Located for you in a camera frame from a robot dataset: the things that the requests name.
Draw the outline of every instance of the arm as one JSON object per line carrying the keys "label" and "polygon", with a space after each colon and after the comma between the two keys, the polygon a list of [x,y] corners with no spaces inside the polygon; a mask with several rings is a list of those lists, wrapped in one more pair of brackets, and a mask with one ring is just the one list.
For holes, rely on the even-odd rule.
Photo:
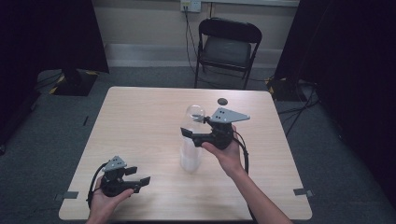
{"label": "arm", "polygon": [[99,189],[101,181],[102,176],[96,180],[95,188],[97,190],[93,193],[91,212],[86,222],[87,224],[106,223],[110,216],[113,214],[117,205],[119,205],[119,203],[121,203],[128,197],[131,197],[131,195],[134,193],[133,189],[126,189],[123,193],[117,195],[116,197],[109,198],[102,192],[101,189]]}
{"label": "arm", "polygon": [[218,158],[220,166],[233,180],[259,223],[291,223],[245,172],[240,160],[239,145],[235,141],[223,150],[207,142],[202,143],[202,147]]}

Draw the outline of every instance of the clear plastic bottle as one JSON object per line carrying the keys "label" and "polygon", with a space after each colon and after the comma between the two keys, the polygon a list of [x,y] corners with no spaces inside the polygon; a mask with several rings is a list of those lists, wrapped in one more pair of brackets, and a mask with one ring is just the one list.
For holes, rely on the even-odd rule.
{"label": "clear plastic bottle", "polygon": [[[190,105],[186,110],[186,115],[181,123],[181,127],[192,131],[199,132],[205,117],[205,110],[199,105]],[[180,165],[192,173],[198,169],[201,164],[202,148],[196,147],[192,140],[181,135],[182,143],[180,146]]]}

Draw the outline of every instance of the table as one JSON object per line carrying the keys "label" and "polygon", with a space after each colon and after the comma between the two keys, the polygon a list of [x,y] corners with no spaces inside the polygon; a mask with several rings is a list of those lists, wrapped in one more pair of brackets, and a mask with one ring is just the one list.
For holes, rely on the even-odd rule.
{"label": "table", "polygon": [[121,203],[113,219],[250,220],[245,200],[212,154],[204,150],[192,174],[179,164],[179,127],[187,107],[200,105],[210,116],[219,98],[228,100],[225,108],[251,116],[234,123],[247,144],[251,178],[289,218],[311,218],[306,196],[293,192],[303,185],[268,92],[135,87],[109,89],[68,189],[78,196],[64,199],[60,218],[88,218],[85,200],[93,174],[117,155],[128,167],[137,166],[137,174],[125,181],[147,176],[151,181]]}

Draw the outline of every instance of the black backdrop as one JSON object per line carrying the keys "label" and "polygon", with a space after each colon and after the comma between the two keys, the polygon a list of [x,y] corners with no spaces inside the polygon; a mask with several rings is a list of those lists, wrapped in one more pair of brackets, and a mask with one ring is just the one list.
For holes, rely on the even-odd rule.
{"label": "black backdrop", "polygon": [[343,139],[396,207],[396,2],[301,0],[275,79],[318,83]]}
{"label": "black backdrop", "polygon": [[108,73],[91,0],[0,1],[0,32],[0,138],[41,71]]}

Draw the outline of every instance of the hand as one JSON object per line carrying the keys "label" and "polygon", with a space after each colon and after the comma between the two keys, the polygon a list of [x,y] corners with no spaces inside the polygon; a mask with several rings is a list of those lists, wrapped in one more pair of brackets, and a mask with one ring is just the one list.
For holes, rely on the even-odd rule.
{"label": "hand", "polygon": [[91,202],[91,212],[87,220],[87,223],[106,223],[110,216],[113,214],[117,205],[125,199],[131,197],[134,193],[133,189],[126,189],[123,193],[116,197],[107,197],[100,188],[102,182],[102,176],[97,178],[96,186],[97,189],[93,193]]}
{"label": "hand", "polygon": [[239,145],[234,140],[223,150],[216,148],[208,142],[202,143],[202,147],[218,158],[220,166],[227,176],[232,177],[237,172],[244,171],[241,164]]}

